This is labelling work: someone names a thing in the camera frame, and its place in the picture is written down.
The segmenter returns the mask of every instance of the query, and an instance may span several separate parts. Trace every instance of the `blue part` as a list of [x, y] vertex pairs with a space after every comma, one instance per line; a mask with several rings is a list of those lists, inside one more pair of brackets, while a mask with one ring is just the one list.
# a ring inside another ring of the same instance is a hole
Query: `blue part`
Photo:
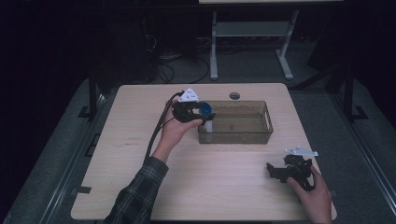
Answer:
[[212, 106], [208, 103], [203, 103], [199, 107], [199, 113], [202, 115], [210, 115], [212, 113]]

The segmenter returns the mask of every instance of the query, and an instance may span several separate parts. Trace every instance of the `person's arm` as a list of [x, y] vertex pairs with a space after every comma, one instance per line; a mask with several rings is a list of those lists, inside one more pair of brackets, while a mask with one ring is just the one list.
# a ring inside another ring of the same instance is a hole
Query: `person's arm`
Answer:
[[121, 190], [105, 223], [150, 223], [151, 211], [158, 190], [168, 171], [166, 161], [169, 154], [187, 130], [201, 123], [200, 119], [181, 123], [173, 118], [171, 109], [167, 111], [158, 146], [131, 184]]
[[288, 183], [296, 191], [312, 223], [331, 224], [332, 195], [318, 170], [311, 166], [311, 171], [315, 179], [315, 188], [313, 190], [305, 191], [292, 177], [288, 178]]

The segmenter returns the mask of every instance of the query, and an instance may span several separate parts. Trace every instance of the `gray carpet floor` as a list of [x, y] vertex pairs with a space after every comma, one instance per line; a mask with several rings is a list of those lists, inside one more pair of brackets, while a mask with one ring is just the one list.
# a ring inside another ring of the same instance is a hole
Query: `gray carpet floor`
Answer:
[[[294, 79], [289, 81], [283, 77], [274, 43], [261, 46], [260, 50], [246, 48], [234, 54], [219, 54], [216, 83], [296, 85], [318, 72], [306, 65], [314, 46], [314, 43], [290, 44], [287, 59]], [[200, 57], [208, 62], [209, 54], [202, 53]], [[201, 60], [180, 59], [168, 65], [175, 70], [172, 83], [185, 83], [186, 87], [207, 70]], [[327, 93], [324, 90], [327, 80], [323, 78], [302, 91], [290, 91], [290, 95], [310, 145], [320, 155], [318, 165], [334, 194], [338, 213], [334, 223], [396, 223], [396, 216], [361, 149], [362, 145], [370, 149], [389, 183], [396, 186], [395, 129], [356, 80], [353, 103], [362, 106], [369, 119], [349, 122], [340, 106], [342, 91]], [[212, 82], [207, 76], [198, 83]], [[162, 85], [163, 81], [157, 77], [149, 84]], [[88, 81], [81, 83], [13, 204], [8, 223], [101, 223], [101, 220], [74, 220], [70, 210], [91, 160], [85, 155], [93, 153], [92, 141], [99, 137], [116, 95], [117, 88], [104, 95], [97, 116], [88, 122], [78, 118], [80, 109], [89, 104]]]

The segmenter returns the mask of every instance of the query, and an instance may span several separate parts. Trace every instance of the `table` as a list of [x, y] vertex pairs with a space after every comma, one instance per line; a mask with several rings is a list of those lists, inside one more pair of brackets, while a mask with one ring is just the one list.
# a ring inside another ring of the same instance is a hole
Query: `table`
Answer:
[[243, 3], [319, 3], [344, 0], [199, 0], [200, 4], [243, 4]]
[[97, 220], [109, 214], [140, 169], [165, 102], [188, 87], [201, 101], [231, 101], [235, 91], [240, 101], [265, 101], [274, 132], [267, 145], [223, 145], [199, 144], [197, 130], [189, 130], [168, 159], [152, 220], [307, 219], [293, 190], [266, 171], [267, 162], [283, 165], [285, 148], [311, 148], [286, 86], [278, 83], [120, 87], [81, 184], [91, 191], [78, 194], [71, 216]]

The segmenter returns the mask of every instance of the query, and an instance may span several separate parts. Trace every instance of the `flannel shirt sleeve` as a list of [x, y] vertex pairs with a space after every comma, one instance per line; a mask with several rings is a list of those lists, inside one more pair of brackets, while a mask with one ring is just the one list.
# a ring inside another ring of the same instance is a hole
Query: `flannel shirt sleeve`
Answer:
[[131, 184], [120, 191], [105, 223], [150, 223], [152, 207], [168, 169], [163, 161], [148, 158]]

